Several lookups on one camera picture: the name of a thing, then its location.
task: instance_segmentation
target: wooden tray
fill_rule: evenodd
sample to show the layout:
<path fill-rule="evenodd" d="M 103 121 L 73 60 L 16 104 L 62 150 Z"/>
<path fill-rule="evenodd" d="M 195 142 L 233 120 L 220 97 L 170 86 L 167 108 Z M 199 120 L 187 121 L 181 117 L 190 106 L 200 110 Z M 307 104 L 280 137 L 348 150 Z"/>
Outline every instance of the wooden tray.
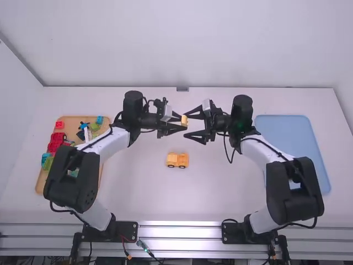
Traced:
<path fill-rule="evenodd" d="M 67 136 L 67 139 L 69 141 L 74 141 L 76 145 L 83 144 L 84 142 L 77 137 L 76 133 L 79 131 L 78 127 L 80 126 L 80 121 L 84 123 L 95 123 L 97 120 L 97 116 L 62 116 L 58 118 L 57 121 L 63 121 L 64 122 L 64 128 L 63 129 L 55 129 L 55 124 L 54 124 L 54 130 L 53 133 L 65 133 Z M 100 129 L 93 134 L 98 134 L 101 135 L 105 131 L 109 129 L 109 124 L 110 124 L 110 119 L 108 117 L 104 117 L 103 124 L 101 125 Z M 99 168 L 99 183 L 100 184 L 100 176 L 101 172 L 103 170 L 103 165 L 100 166 Z M 35 191 L 37 194 L 43 195 L 43 189 L 44 185 L 46 182 L 46 179 L 48 177 L 49 171 L 45 171 L 41 168 L 37 180 L 37 184 L 35 186 Z"/>

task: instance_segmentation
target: connector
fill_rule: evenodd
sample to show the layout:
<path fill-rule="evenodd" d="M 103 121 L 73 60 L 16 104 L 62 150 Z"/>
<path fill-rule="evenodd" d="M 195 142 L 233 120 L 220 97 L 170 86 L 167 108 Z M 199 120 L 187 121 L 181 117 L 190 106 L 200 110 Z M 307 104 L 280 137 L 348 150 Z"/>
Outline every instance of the connector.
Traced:
<path fill-rule="evenodd" d="M 145 252 L 150 253 L 148 246 L 142 240 L 137 240 L 136 245 L 142 247 Z"/>

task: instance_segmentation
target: wire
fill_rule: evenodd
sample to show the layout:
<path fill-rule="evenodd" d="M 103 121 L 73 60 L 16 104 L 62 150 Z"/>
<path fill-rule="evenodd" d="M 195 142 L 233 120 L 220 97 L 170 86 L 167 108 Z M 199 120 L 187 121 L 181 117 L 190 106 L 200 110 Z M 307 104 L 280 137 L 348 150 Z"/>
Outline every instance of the wire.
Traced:
<path fill-rule="evenodd" d="M 267 260 L 261 265 L 265 265 L 266 263 L 270 263 L 270 260 L 271 260 L 270 257 L 268 257 Z"/>
<path fill-rule="evenodd" d="M 90 258 L 92 255 L 92 241 L 89 242 L 89 255 L 88 257 Z"/>
<path fill-rule="evenodd" d="M 245 138 L 243 140 L 241 140 L 240 142 L 243 142 L 243 141 L 247 141 L 247 140 L 254 140 L 254 141 L 257 141 L 261 144 L 263 144 L 264 146 L 266 146 L 267 148 L 269 148 L 271 151 L 273 151 L 274 153 L 276 153 L 279 157 L 281 157 L 283 160 L 285 160 L 286 162 L 289 162 L 288 158 L 285 157 L 281 152 L 278 152 L 276 149 L 274 149 L 272 146 L 268 145 L 267 143 L 265 143 L 264 141 L 260 140 L 260 139 L 257 139 L 257 138 L 252 138 L 252 137 L 249 137 L 249 138 Z M 295 171 L 295 174 L 299 175 L 300 179 L 302 180 L 302 182 L 304 183 L 308 193 L 310 196 L 313 196 L 313 193 L 309 187 L 309 185 L 307 184 L 307 181 L 306 179 L 304 178 L 304 176 L 302 175 L 302 173 L 298 170 L 298 168 L 296 168 L 295 166 L 293 166 L 292 164 L 290 164 L 292 166 L 292 168 L 294 169 Z M 314 223 L 311 225 L 311 226 L 308 226 L 308 225 L 302 225 L 302 224 L 298 224 L 296 222 L 289 222 L 288 224 L 282 226 L 281 228 L 279 228 L 278 230 L 281 230 L 287 226 L 290 226 L 290 225 L 295 225 L 295 226 L 300 226 L 300 227 L 303 227 L 303 228 L 307 228 L 307 229 L 313 229 L 316 227 L 316 224 L 318 222 L 318 218 L 317 216 L 314 217 Z"/>
<path fill-rule="evenodd" d="M 225 222 L 234 222 L 234 223 L 238 223 L 238 221 L 236 220 L 236 219 L 232 219 L 232 218 L 228 218 L 228 219 L 224 219 L 223 221 L 222 221 L 222 225 L 225 223 Z"/>
<path fill-rule="evenodd" d="M 151 132 L 153 132 L 153 131 L 155 131 L 155 129 L 149 130 L 149 131 L 141 131 L 141 133 L 142 133 L 142 134 L 143 134 L 143 133 L 151 133 Z"/>
<path fill-rule="evenodd" d="M 78 216 L 78 214 L 73 211 L 73 210 L 57 210 L 53 207 L 53 202 L 49 201 L 50 209 L 55 212 L 55 213 L 70 213 L 73 214 L 78 220 L 80 220 L 84 225 L 89 226 L 87 222 L 85 222 L 81 217 Z"/>
<path fill-rule="evenodd" d="M 283 229 L 283 228 L 286 228 L 287 226 L 300 226 L 300 227 L 307 228 L 307 229 L 313 229 L 313 228 L 316 227 L 317 222 L 318 222 L 318 218 L 317 218 L 317 216 L 316 216 L 316 217 L 314 217 L 314 223 L 313 223 L 312 225 L 310 225 L 310 226 L 308 226 L 308 225 L 302 225 L 302 224 L 299 224 L 299 223 L 297 223 L 297 222 L 289 222 L 288 224 L 282 226 L 281 228 L 279 228 L 279 229 L 277 229 L 277 230 L 281 230 L 281 229 Z"/>
<path fill-rule="evenodd" d="M 264 146 L 266 146 L 267 148 L 269 148 L 272 152 L 276 153 L 279 157 L 281 157 L 283 160 L 285 160 L 286 162 L 289 162 L 288 158 L 285 157 L 284 155 L 282 155 L 281 152 L 278 152 L 276 149 L 274 149 L 272 146 L 268 145 L 267 143 L 265 143 L 264 141 L 261 141 L 260 139 L 257 139 L 257 138 L 252 138 L 252 137 L 249 137 L 249 138 L 245 138 L 243 140 L 241 140 L 240 142 L 243 142 L 243 141 L 247 141 L 247 140 L 254 140 L 254 141 L 257 141 L 261 144 L 263 144 Z M 294 169 L 295 171 L 295 174 L 299 175 L 300 179 L 303 181 L 304 185 L 306 186 L 306 189 L 308 190 L 308 193 L 310 196 L 313 196 L 313 193 L 311 191 L 311 189 L 309 188 L 309 185 L 307 184 L 307 181 L 306 179 L 304 178 L 304 176 L 302 175 L 302 173 L 298 170 L 298 168 L 296 168 L 295 166 L 292 165 L 292 168 Z"/>
<path fill-rule="evenodd" d="M 220 132 L 216 132 L 217 135 L 221 135 L 221 136 L 225 136 L 225 137 L 229 137 L 228 134 L 221 134 Z"/>
<path fill-rule="evenodd" d="M 125 236 L 120 235 L 120 237 L 122 237 L 125 241 L 129 242 L 129 243 L 136 243 L 137 240 L 129 240 L 127 239 Z"/>
<path fill-rule="evenodd" d="M 233 163 L 234 153 L 236 152 L 236 149 L 234 148 L 233 153 L 232 153 L 232 158 L 229 159 L 227 146 L 226 146 L 226 133 L 223 134 L 223 144 L 224 144 L 224 150 L 226 151 L 227 160 L 231 164 L 231 163 Z"/>

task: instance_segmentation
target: white table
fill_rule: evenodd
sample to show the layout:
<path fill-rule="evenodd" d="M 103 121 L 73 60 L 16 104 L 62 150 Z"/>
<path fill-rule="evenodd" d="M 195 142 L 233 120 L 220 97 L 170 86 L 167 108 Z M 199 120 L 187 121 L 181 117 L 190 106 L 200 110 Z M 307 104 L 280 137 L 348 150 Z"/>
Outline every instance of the white table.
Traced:
<path fill-rule="evenodd" d="M 49 202 L 35 193 L 41 154 L 58 117 L 100 114 L 113 120 L 122 110 L 124 93 L 132 89 L 147 99 L 166 97 L 180 114 L 205 98 L 229 112 L 233 97 L 247 94 L 254 101 L 254 118 L 306 115 L 332 189 L 324 197 L 325 213 L 317 228 L 290 227 L 283 234 L 292 259 L 353 259 L 353 137 L 333 89 L 313 88 L 47 88 L 31 125 L 24 128 L 26 140 L 0 201 L 0 232 L 5 236 L 0 238 L 0 255 L 69 255 L 72 236 L 82 226 L 68 214 L 52 213 Z M 190 120 L 188 131 L 203 127 L 202 121 Z M 188 152 L 190 167 L 167 168 L 169 151 Z M 238 154 L 230 165 L 221 137 L 204 146 L 182 133 L 162 139 L 156 133 L 142 134 L 105 163 L 98 196 L 118 220 L 139 222 L 139 237 L 157 257 L 266 258 L 265 246 L 223 245 L 220 240 L 223 219 L 242 220 L 265 205 L 261 170 Z M 128 248 L 133 257 L 147 257 L 136 245 Z M 88 252 L 89 244 L 83 243 L 80 255 Z M 119 243 L 93 243 L 93 255 L 124 253 Z"/>

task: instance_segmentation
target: black cable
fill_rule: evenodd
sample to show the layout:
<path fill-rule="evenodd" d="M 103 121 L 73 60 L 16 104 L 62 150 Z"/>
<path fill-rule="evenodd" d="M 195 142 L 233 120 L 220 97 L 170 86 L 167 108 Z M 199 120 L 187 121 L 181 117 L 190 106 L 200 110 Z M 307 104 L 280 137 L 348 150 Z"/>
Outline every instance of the black cable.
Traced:
<path fill-rule="evenodd" d="M 260 139 L 257 139 L 257 138 L 252 138 L 252 137 L 249 137 L 249 138 L 245 138 L 243 140 L 241 140 L 240 142 L 243 142 L 243 141 L 247 141 L 247 140 L 254 140 L 254 141 L 257 141 L 261 144 L 263 144 L 264 146 L 266 146 L 267 148 L 269 148 L 272 152 L 276 153 L 279 157 L 281 157 L 283 160 L 285 160 L 286 162 L 289 162 L 288 158 L 285 157 L 284 155 L 282 155 L 281 152 L 278 152 L 276 149 L 274 149 L 272 146 L 268 145 L 267 143 L 265 143 L 264 141 L 261 141 Z M 307 184 L 307 181 L 306 179 L 304 178 L 304 176 L 302 175 L 302 173 L 298 170 L 298 168 L 296 168 L 295 166 L 292 166 L 294 171 L 295 171 L 295 174 L 297 174 L 300 179 L 303 181 L 304 185 L 306 186 L 306 189 L 308 190 L 308 193 L 310 196 L 313 195 L 313 193 L 311 192 L 311 189 L 309 188 L 309 185 Z"/>
<path fill-rule="evenodd" d="M 221 134 L 220 132 L 216 132 L 217 135 L 221 135 L 221 136 L 225 136 L 225 137 L 229 137 L 228 134 Z"/>
<path fill-rule="evenodd" d="M 54 212 L 54 213 L 70 213 L 73 214 L 78 220 L 80 220 L 84 225 L 89 226 L 89 224 L 87 222 L 85 222 L 81 217 L 78 216 L 78 214 L 73 211 L 73 210 L 57 210 L 53 207 L 53 202 L 49 201 L 49 206 L 50 209 Z"/>
<path fill-rule="evenodd" d="M 151 252 L 149 253 L 149 256 L 152 257 L 155 261 L 157 261 L 159 264 L 163 264 L 164 261 L 160 261 L 159 259 L 157 259 L 154 254 L 152 254 Z"/>
<path fill-rule="evenodd" d="M 234 148 L 233 153 L 232 153 L 232 158 L 229 159 L 228 151 L 227 151 L 227 146 L 226 146 L 226 133 L 224 133 L 224 135 L 223 135 L 223 144 L 224 144 L 224 150 L 226 151 L 227 160 L 228 160 L 228 162 L 231 164 L 231 163 L 233 163 L 234 154 L 235 154 L 235 152 L 236 152 L 236 149 Z"/>
<path fill-rule="evenodd" d="M 20 265 L 23 265 L 25 263 L 25 265 L 29 264 L 29 262 L 31 261 L 31 259 L 34 259 L 34 256 L 29 257 L 28 259 L 26 259 L 25 261 L 23 261 L 22 263 L 20 263 Z"/>
<path fill-rule="evenodd" d="M 238 221 L 236 220 L 236 219 L 232 219 L 232 218 L 227 218 L 227 219 L 224 219 L 223 221 L 222 221 L 222 225 L 225 223 L 225 222 L 234 222 L 234 223 L 238 223 Z"/>
<path fill-rule="evenodd" d="M 149 131 L 141 131 L 141 133 L 142 133 L 142 134 L 143 134 L 143 133 L 151 133 L 151 132 L 153 132 L 153 131 L 155 131 L 155 129 L 149 130 Z"/>
<path fill-rule="evenodd" d="M 289 222 L 288 224 L 282 226 L 281 228 L 278 228 L 277 231 L 281 230 L 283 228 L 286 228 L 287 226 L 300 226 L 300 227 L 307 228 L 307 229 L 313 229 L 313 228 L 316 227 L 317 222 L 318 222 L 317 216 L 314 217 L 314 223 L 312 225 L 310 225 L 310 226 L 309 225 L 302 225 L 302 224 L 299 224 L 297 222 Z"/>
<path fill-rule="evenodd" d="M 92 255 L 92 241 L 89 242 L 89 255 L 88 257 L 90 258 Z"/>
<path fill-rule="evenodd" d="M 261 265 L 265 265 L 266 263 L 270 263 L 270 260 L 271 260 L 271 258 L 268 257 L 267 260 L 266 260 L 263 264 L 261 264 Z"/>
<path fill-rule="evenodd" d="M 240 142 L 247 141 L 247 140 L 254 140 L 254 141 L 257 141 L 257 142 L 263 144 L 264 146 L 266 146 L 267 148 L 269 148 L 272 152 L 276 153 L 276 154 L 277 154 L 279 157 L 281 157 L 283 160 L 285 160 L 286 162 L 289 162 L 288 158 L 285 157 L 281 152 L 278 152 L 278 151 L 277 151 L 276 149 L 274 149 L 272 146 L 268 145 L 268 144 L 265 143 L 264 141 L 261 141 L 260 139 L 249 137 L 249 138 L 245 138 L 245 139 L 241 140 Z M 292 167 L 293 167 L 293 169 L 294 169 L 294 171 L 295 171 L 295 174 L 297 174 L 297 175 L 300 177 L 300 179 L 302 180 L 302 182 L 304 183 L 304 185 L 305 185 L 305 187 L 306 187 L 306 189 L 307 189 L 309 195 L 310 195 L 310 196 L 313 196 L 313 193 L 312 193 L 311 189 L 309 188 L 309 185 L 307 184 L 307 181 L 306 181 L 306 179 L 304 178 L 304 176 L 302 175 L 302 173 L 301 173 L 301 172 L 298 170 L 298 168 L 296 168 L 295 166 L 292 165 Z M 313 228 L 316 227 L 317 221 L 318 221 L 318 218 L 317 218 L 317 216 L 316 216 L 316 217 L 314 217 L 314 223 L 313 223 L 311 226 L 298 224 L 298 223 L 296 223 L 296 222 L 289 222 L 288 224 L 282 226 L 282 227 L 279 228 L 278 230 L 283 229 L 283 228 L 285 228 L 285 227 L 287 227 L 287 226 L 290 226 L 290 225 L 300 226 L 300 227 L 307 228 L 307 229 L 313 229 Z"/>

